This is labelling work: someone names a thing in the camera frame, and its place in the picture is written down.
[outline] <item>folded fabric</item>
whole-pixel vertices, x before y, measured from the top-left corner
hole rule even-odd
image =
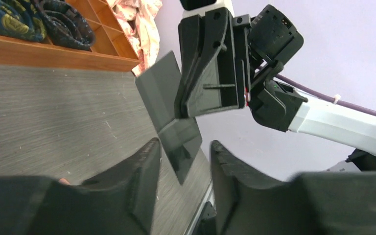
[[[47,33],[30,0],[0,0],[0,35],[40,42]]]
[[[54,45],[90,50],[95,35],[86,19],[63,0],[33,0]]]

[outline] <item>purple cable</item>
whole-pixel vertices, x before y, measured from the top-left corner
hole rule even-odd
[[[292,81],[291,79],[285,77],[285,76],[282,76],[280,74],[276,75],[275,76],[277,79],[293,86],[293,87],[296,87],[297,89],[300,89],[308,94],[311,94],[313,96],[316,96],[320,99],[323,99],[325,101],[328,101],[328,102],[331,102],[333,103],[335,101],[335,98],[333,97],[330,97],[330,96],[327,96],[325,94],[322,94],[320,92],[317,92],[317,91],[314,91],[312,90],[311,88],[308,88],[308,87],[305,87],[297,82],[294,82]],[[360,111],[360,112],[363,112],[363,113],[366,113],[366,114],[370,114],[372,116],[376,116],[376,111],[375,110],[371,110],[371,109],[368,109],[368,108],[364,108],[362,106],[359,106],[359,105],[356,105],[356,104],[352,104],[352,103],[349,103],[349,102],[345,102],[345,101],[341,101],[339,100],[336,104],[338,105],[341,105],[343,107],[347,107],[349,109],[353,109],[353,110],[357,110],[357,111]]]

